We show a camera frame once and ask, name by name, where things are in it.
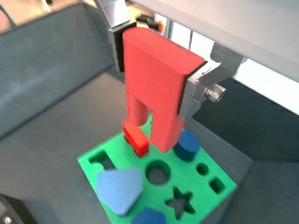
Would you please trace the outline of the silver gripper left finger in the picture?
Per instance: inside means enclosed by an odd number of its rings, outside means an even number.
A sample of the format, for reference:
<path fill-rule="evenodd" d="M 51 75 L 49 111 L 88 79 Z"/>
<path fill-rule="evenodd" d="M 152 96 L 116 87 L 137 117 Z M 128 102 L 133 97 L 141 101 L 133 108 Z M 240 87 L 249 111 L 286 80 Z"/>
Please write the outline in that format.
<path fill-rule="evenodd" d="M 94 0 L 97 10 L 105 24 L 106 46 L 112 60 L 120 73 L 124 72 L 122 33 L 136 27 L 129 18 L 125 0 Z"/>

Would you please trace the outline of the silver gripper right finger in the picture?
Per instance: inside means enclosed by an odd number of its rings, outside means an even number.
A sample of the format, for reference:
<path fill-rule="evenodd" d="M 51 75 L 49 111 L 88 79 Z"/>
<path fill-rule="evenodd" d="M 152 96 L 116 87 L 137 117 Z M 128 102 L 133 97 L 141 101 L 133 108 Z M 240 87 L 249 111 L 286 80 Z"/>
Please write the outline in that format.
<path fill-rule="evenodd" d="M 178 117 L 182 120 L 194 114 L 205 100 L 217 102 L 221 99 L 225 88 L 218 83 L 236 74 L 245 60 L 242 55 L 218 43 L 212 46 L 209 58 L 218 63 L 217 66 L 205 72 L 200 70 L 193 72 L 184 84 L 178 110 Z"/>

